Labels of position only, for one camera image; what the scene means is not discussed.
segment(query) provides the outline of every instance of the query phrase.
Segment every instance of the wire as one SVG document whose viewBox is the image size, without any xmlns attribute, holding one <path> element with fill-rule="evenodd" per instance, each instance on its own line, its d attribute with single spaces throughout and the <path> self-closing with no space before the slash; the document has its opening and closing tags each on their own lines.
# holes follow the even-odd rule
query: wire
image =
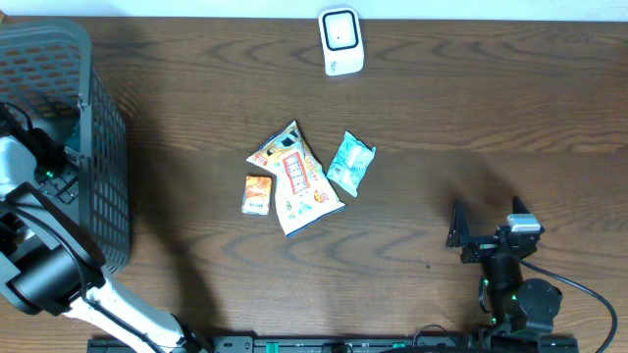
<svg viewBox="0 0 628 353">
<path fill-rule="evenodd" d="M 3 209 L 8 210 L 9 212 L 16 214 L 17 216 L 23 217 L 23 218 L 33 222 L 38 227 L 41 227 L 45 231 L 49 232 L 52 236 L 55 237 L 55 239 L 57 241 L 59 241 L 59 244 L 61 244 L 61 246 L 63 246 L 64 249 L 66 249 L 66 251 L 68 251 L 68 255 L 70 255 L 70 258 L 72 259 L 72 261 L 75 263 L 75 266 L 77 267 L 78 278 L 80 280 L 80 297 L 82 298 L 82 300 L 85 303 L 87 303 L 89 306 L 93 307 L 94 310 L 96 310 L 98 313 L 102 314 L 105 318 L 111 320 L 114 324 L 116 324 L 119 327 L 123 328 L 128 333 L 134 335 L 139 340 L 141 340 L 142 342 L 147 344 L 156 353 L 161 353 L 162 352 L 161 349 L 159 349 L 159 346 L 155 342 L 151 341 L 148 337 L 146 337 L 146 334 L 140 333 L 135 328 L 130 327 L 127 323 L 123 322 L 118 317 L 114 316 L 113 314 L 111 314 L 107 310 L 105 310 L 103 307 L 101 307 L 98 302 L 93 301 L 93 300 L 87 298 L 87 281 L 85 279 L 86 276 L 85 276 L 85 273 L 84 273 L 84 268 L 83 268 L 83 266 L 79 262 L 79 256 L 72 249 L 72 247 L 70 246 L 68 241 L 63 236 L 61 236 L 61 234 L 59 234 L 59 232 L 57 232 L 57 230 L 55 230 L 53 227 L 51 227 L 50 225 L 46 224 L 44 221 L 40 220 L 39 218 L 37 218 L 37 217 L 31 215 L 30 213 L 25 212 L 25 211 L 15 207 L 15 206 L 13 206 L 13 205 L 7 203 L 6 201 L 0 201 L 0 206 Z"/>
<path fill-rule="evenodd" d="M 486 304 L 484 304 L 484 275 L 480 275 L 480 289 L 478 290 L 478 301 L 480 302 L 480 309 L 484 314 L 490 313 L 489 309 L 487 309 Z"/>
<path fill-rule="evenodd" d="M 598 350 L 596 352 L 598 353 L 602 353 L 610 344 L 610 342 L 612 341 L 612 339 L 615 337 L 615 333 L 617 332 L 617 313 L 615 312 L 615 309 L 613 309 L 612 305 L 610 305 L 610 303 L 604 299 L 604 297 L 602 297 L 601 295 L 595 293 L 593 290 L 587 288 L 586 286 L 575 282 L 569 278 L 565 278 L 563 276 L 557 275 L 555 273 L 552 273 L 548 270 L 544 270 L 536 265 L 533 265 L 525 260 L 519 259 L 518 257 L 515 257 L 515 259 L 519 262 L 519 264 L 527 267 L 530 270 L 534 270 L 536 272 L 538 272 L 539 274 L 543 274 L 547 277 L 551 277 L 554 279 L 558 279 L 563 283 L 567 283 L 571 286 L 574 286 L 580 290 L 582 290 L 583 292 L 591 295 L 592 297 L 600 300 L 602 302 L 602 304 L 606 307 L 606 309 L 608 309 L 608 312 L 610 313 L 610 317 L 612 319 L 612 324 L 610 325 L 610 331 L 608 332 L 608 336 L 606 337 L 606 339 L 604 340 L 604 342 L 602 343 L 602 345 L 600 346 L 600 348 L 598 348 Z"/>
<path fill-rule="evenodd" d="M 13 104 L 13 103 L 9 103 L 9 102 L 1 102 L 0 104 L 5 105 L 5 106 L 9 106 L 15 110 L 17 110 L 18 112 L 20 112 L 25 118 L 26 118 L 26 124 L 28 125 L 28 131 L 32 131 L 33 127 L 32 127 L 32 120 L 30 119 L 30 116 L 24 111 L 24 109 L 18 107 L 17 105 Z"/>
<path fill-rule="evenodd" d="M 438 325 L 438 324 L 429 324 L 429 325 L 425 325 L 425 326 L 423 326 L 422 328 L 419 328 L 419 330 L 416 332 L 416 334 L 414 335 L 414 337 L 412 337 L 412 346 L 416 346 L 416 344 L 417 344 L 417 339 L 420 337 L 421 332 L 423 332 L 426 328 L 440 328 L 440 329 L 442 329 L 443 331 L 447 332 L 447 330 L 446 330 L 444 327 L 442 327 L 442 326 L 440 326 L 440 325 Z"/>
</svg>

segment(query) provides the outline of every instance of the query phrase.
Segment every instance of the small orange box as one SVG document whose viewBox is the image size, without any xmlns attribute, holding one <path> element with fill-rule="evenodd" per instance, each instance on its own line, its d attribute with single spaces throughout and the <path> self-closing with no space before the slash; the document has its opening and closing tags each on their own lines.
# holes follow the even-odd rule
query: small orange box
<svg viewBox="0 0 628 353">
<path fill-rule="evenodd" d="M 271 208 L 273 180 L 267 176 L 247 176 L 242 212 L 253 215 L 268 215 Z"/>
</svg>

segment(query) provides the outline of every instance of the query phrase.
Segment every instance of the white plug-in device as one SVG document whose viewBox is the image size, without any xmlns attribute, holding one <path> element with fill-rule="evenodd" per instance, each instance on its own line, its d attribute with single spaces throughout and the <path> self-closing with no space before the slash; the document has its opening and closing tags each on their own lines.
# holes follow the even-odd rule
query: white plug-in device
<svg viewBox="0 0 628 353">
<path fill-rule="evenodd" d="M 318 18 L 325 73 L 357 73 L 364 67 L 364 45 L 357 13 L 351 8 L 324 11 Z"/>
</svg>

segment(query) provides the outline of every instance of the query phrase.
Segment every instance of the chip bag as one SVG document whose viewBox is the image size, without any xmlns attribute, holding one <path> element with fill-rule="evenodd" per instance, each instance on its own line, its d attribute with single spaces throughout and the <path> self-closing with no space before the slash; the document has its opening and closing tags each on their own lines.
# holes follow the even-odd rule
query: chip bag
<svg viewBox="0 0 628 353">
<path fill-rule="evenodd" d="M 335 181 L 351 196 L 357 197 L 357 187 L 366 174 L 369 164 L 373 161 L 376 150 L 375 147 L 372 150 L 369 149 L 351 132 L 346 131 L 338 153 L 327 172 L 327 177 L 329 180 Z"/>
<path fill-rule="evenodd" d="M 287 237 L 344 208 L 292 122 L 246 159 L 277 176 L 275 208 Z"/>
<path fill-rule="evenodd" d="M 273 180 L 267 176 L 247 176 L 244 196 L 242 196 L 242 212 L 252 215 L 268 215 L 271 208 L 271 184 Z"/>
</svg>

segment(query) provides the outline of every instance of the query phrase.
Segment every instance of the basket mesh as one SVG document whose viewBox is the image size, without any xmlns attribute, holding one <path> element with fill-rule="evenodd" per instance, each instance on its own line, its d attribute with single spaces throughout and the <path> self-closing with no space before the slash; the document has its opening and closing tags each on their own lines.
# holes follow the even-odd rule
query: basket mesh
<svg viewBox="0 0 628 353">
<path fill-rule="evenodd" d="M 114 273 L 131 252 L 126 129 L 96 72 L 81 59 L 90 63 L 91 43 L 74 23 L 0 26 L 0 101 L 24 109 L 57 142 L 64 142 L 80 118 L 79 196 L 74 210 L 66 212 L 91 229 Z M 85 89 L 84 97 L 87 87 L 90 99 L 79 108 L 80 90 Z M 26 125 L 18 111 L 9 110 Z"/>
</svg>

